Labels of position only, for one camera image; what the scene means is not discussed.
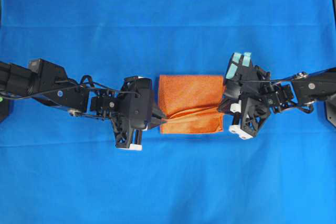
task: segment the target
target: blue tablecloth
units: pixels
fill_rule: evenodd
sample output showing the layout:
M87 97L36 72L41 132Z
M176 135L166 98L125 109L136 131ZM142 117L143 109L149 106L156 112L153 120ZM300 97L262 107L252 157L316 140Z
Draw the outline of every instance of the blue tablecloth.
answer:
M225 74L232 52L274 78L336 66L331 0L2 0L0 60L68 76ZM34 100L0 124L0 223L335 223L336 129L324 106L272 115L258 137L143 134Z

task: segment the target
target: folded cloth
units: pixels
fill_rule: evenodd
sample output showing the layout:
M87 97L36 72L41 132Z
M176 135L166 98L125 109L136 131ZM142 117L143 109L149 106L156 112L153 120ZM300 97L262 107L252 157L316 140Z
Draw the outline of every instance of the folded cloth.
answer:
M159 107L167 115L161 133L202 134L223 131L217 108L223 76L160 76Z

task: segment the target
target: black cable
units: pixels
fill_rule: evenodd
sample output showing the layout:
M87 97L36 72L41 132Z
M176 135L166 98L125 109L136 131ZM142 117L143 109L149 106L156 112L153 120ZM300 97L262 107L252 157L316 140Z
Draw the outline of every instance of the black cable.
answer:
M135 78L135 76L133 77L134 78L134 86L135 86L135 90L136 90L136 92L138 91L138 87L137 87L137 85L136 85L136 78Z
M334 98L336 98L336 92L334 94L331 94L328 97L328 100L333 100Z
M88 113L78 113L78 117L85 117L85 118L93 118L93 119L101 119L101 120L109 120L112 118L113 115L117 115L118 112L111 113L111 115L106 116L105 118L102 115L91 115Z
M307 105L308 109L306 109L303 106L298 106L297 103L295 103L293 101L288 101L288 102L290 104L292 104L293 106L281 110L282 112L283 111L288 111L288 110L291 110L291 109L298 109L298 110L302 111L303 113L310 114L310 113L312 113L314 111L314 106L312 104L308 104Z
M284 82L284 81L288 81L288 82L323 82L323 83L336 83L333 81L323 81L323 80L319 80L319 81L312 81L312 80L291 80L291 79L275 79L275 80L239 80L238 82Z
M107 86L104 86L98 82L92 82L93 84L97 85L97 86L100 86L104 89L107 89L107 90L110 90L110 91L113 91L115 93L125 93L125 94L137 94L138 96L141 97L141 94L139 92L135 92L135 91L122 91L122 90L117 90L117 89L112 89L112 88L109 88Z
M78 85L78 82L74 79L68 78L66 82L58 82L58 83L72 83L73 85Z
M68 80L68 79L67 79L67 80L55 81L56 84L69 83L69 82L72 83L72 82L71 82L70 80Z
M93 79L88 74L86 74L85 76L82 77L82 79L80 80L80 83L82 84L86 79L88 79L88 82L90 83L90 86L94 88L95 85L93 84Z
M24 100L24 99L29 99L29 98L32 98L36 95L41 95L41 94L49 94L49 93L53 93L53 92L57 92L59 90L69 90L69 89L75 89L77 87L81 87L82 85L84 84L89 84L88 82L85 82L85 83L82 83L82 84L78 84L78 85L74 85L74 86L71 86L71 87L65 87L65 88L58 88L58 89L51 89L51 90L46 90L46 91L42 91L42 92L38 92L38 93L34 93L34 94L30 94L30 95L26 95L24 97L11 97L9 95L3 95L3 94L0 94L0 97L4 98L4 99L8 99L8 100L14 100L14 101L17 101L17 100Z

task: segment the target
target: wire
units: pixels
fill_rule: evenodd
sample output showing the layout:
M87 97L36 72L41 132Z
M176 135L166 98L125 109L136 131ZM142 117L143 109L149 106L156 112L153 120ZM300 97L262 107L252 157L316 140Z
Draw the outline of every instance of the wire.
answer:
M135 76L133 77L133 79L134 79L135 90L138 91L138 87L137 87L137 85L136 85L136 78L135 78Z
M238 82L324 82L324 83L336 83L333 81L312 81L312 80L291 80L291 79L275 79L275 80L239 80Z
M93 84L97 85L97 86L100 86L104 89L107 89L107 90L110 90L110 91L113 91L115 93L125 93L125 94L137 94L138 96L141 97L141 94L139 92L135 92L135 91L123 91L123 90L117 90L117 89L112 89L112 88L109 88L107 86L104 86L98 82L92 82Z
M58 89L51 89L51 90L46 90L46 91L42 91L42 92L37 92L34 94L30 94L30 95L26 95L24 97L12 97L10 95L4 95L0 93L0 97L4 98L4 99L8 99L8 100L14 100L14 101L18 101L18 100L24 100L24 99L29 99L32 98L36 95L41 95L41 94L49 94L49 93L53 93L53 92L57 92L57 91L61 91L61 90L70 90L70 89L78 89L78 88L86 88L88 90L101 90L95 87L95 85L100 86L104 89L107 89L109 91L112 92L116 92L116 93L128 93L128 94L136 94L138 96L141 97L141 94L135 91L123 91L123 90L117 90L117 89L112 89L109 88L105 85L102 85L98 82L94 82L92 81L92 77L90 76L83 76L81 79L81 83L78 84L77 81L75 81L74 79L66 79L66 80L59 80L59 81L55 81L56 84L62 84L62 83L72 83L74 84L74 86L71 87L65 87L65 88L58 88Z
M3 95L3 94L0 94L0 97L4 98L4 99L8 99L8 100L14 100L14 101L17 101L17 100L24 100L24 99L29 99L29 98L32 98L36 95L41 95L41 94L49 94L49 93L53 93L53 92L57 92L57 91L60 91L60 90L69 90L69 89L75 89L77 87L81 87L82 85L84 84L89 84L88 82L85 82L85 83L82 83L82 84L78 84L78 85L74 85L74 86L71 86L71 87L65 87L65 88L58 88L58 89L50 89L50 90L46 90L46 91L42 91L42 92L38 92L38 93L34 93L34 94L30 94L30 95L26 95L24 97L11 97L9 95Z
M65 82L70 82L70 81L68 81L68 80L55 81L55 83L65 83ZM112 89L112 88L109 88L109 87L107 87L105 85L102 85L102 84L100 84L98 82L95 82L95 81L90 81L90 82L86 82L86 83L82 83L82 84L95 84L97 86L100 86L104 89L107 89L107 90L115 92L115 93L137 94L137 95L141 96L140 93L135 92L135 91L123 91L123 90ZM96 87L93 86L93 88L91 88L89 90L101 90L101 89L97 89Z
M329 100L333 100L334 98L336 98L336 92L328 96Z
M293 101L289 101L290 104L292 104L293 106L282 109L281 111L288 111L288 110L292 110L292 109L298 109L306 114L310 114L314 111L314 106L312 104L307 105L308 109L304 108L303 106L298 106L297 103L293 102Z
M114 113L111 113L111 115L107 115L105 118L102 116L102 115L91 115L91 114L88 114L88 113L79 113L78 114L78 117L84 117L84 118L93 118L93 119L101 119L101 120L109 120L112 118L113 115L117 115L118 112L114 112Z

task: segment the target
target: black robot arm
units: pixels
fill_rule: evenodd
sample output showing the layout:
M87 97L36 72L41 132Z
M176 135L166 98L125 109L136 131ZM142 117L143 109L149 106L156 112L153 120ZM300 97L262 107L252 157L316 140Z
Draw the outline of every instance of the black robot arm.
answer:
M218 110L234 116L229 131L242 139L255 137L271 110L277 114L299 109L309 114L317 101L325 102L327 119L336 126L336 68L271 80L270 72L252 64L250 53L234 53L226 72L225 86Z
M95 114L87 113L90 92L94 93L90 111ZM0 62L0 122L9 114L10 100L28 98L72 116L110 120L116 147L129 150L141 150L142 131L165 118L154 101L151 79L125 78L121 90L115 90L88 75L78 83L68 78L63 67L42 59L31 61L28 68Z

